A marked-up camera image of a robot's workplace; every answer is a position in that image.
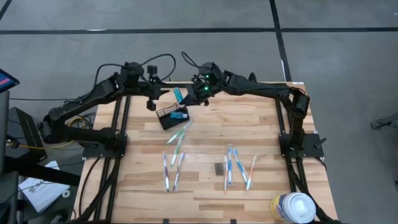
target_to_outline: white lid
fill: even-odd
[[[313,200],[304,193],[289,194],[284,202],[284,210],[295,223],[309,223],[315,218]]]

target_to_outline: yellow cable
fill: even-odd
[[[78,121],[78,120],[83,120],[83,127],[82,128],[85,128],[85,126],[86,126],[86,121],[83,119],[83,118],[75,118],[75,119],[73,119],[73,120],[71,120],[70,122],[69,122],[69,124],[68,124],[68,127],[70,127],[74,122],[76,122],[76,121]],[[59,145],[59,146],[54,146],[54,147],[34,147],[34,146],[27,146],[27,145],[25,145],[25,144],[19,144],[19,146],[20,147],[26,147],[26,148],[29,148],[29,149],[59,149],[59,148],[61,148],[61,147],[63,147],[63,146],[67,146],[67,145],[69,145],[69,144],[72,144],[72,143],[74,143],[75,141],[70,141],[70,142],[67,142],[67,143],[65,143],[65,144],[61,144],[61,145]]]

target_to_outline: gray floor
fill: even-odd
[[[398,26],[398,2],[393,0],[280,0],[277,8],[282,27]],[[219,26],[272,27],[269,2],[13,0],[0,21],[3,30]],[[328,177],[340,220],[396,223],[398,131],[372,131],[369,122],[398,111],[398,33],[283,36],[292,79],[305,82],[318,132],[328,138]],[[161,53],[177,58],[172,80],[188,80],[196,71],[182,62],[181,50],[198,63],[215,61],[242,75],[255,72],[264,81],[284,79],[274,33],[0,35],[0,49],[1,68],[22,82],[11,90],[12,97],[76,97],[90,89],[99,64],[142,62]],[[167,58],[154,64],[159,75],[171,68]],[[101,78],[113,71],[104,69]],[[60,103],[11,105],[40,119]]]

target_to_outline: wooden table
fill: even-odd
[[[288,85],[305,88],[302,83]],[[147,98],[133,96],[129,112],[128,147],[121,161],[113,208],[113,223],[278,223],[270,213],[271,199],[290,192],[285,160],[280,155],[280,133],[274,99],[260,96],[229,96],[219,93],[210,105],[190,106],[193,124],[185,131],[180,152],[186,152],[180,173],[179,191],[165,192],[162,153],[168,165],[175,150],[166,142],[182,124],[164,131],[156,113],[146,109]],[[156,102],[157,109],[175,103],[173,91]],[[95,129],[111,126],[114,103],[98,107]],[[120,110],[119,126],[123,109]],[[315,130],[311,110],[304,120],[306,132]],[[226,145],[233,144],[244,167],[249,171],[254,155],[260,160],[254,168],[253,186],[246,192],[241,173],[233,160],[233,187],[223,191],[223,176],[215,175],[214,163],[223,162]],[[85,162],[75,210],[78,211],[81,186],[94,159]],[[88,179],[83,196],[83,210],[98,191],[104,159]],[[325,168],[315,159],[304,159],[308,188],[322,209],[337,218]],[[169,166],[170,188],[177,166]],[[104,198],[104,217],[108,196]]]

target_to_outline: white paper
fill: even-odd
[[[46,167],[52,167],[53,169],[60,170],[56,161],[49,162]],[[48,181],[35,179],[29,177],[25,181],[19,184],[20,189],[23,190],[25,196],[29,199],[36,212],[43,212],[48,206],[50,206],[62,192],[69,189],[69,185],[65,184],[40,184],[50,183]]]

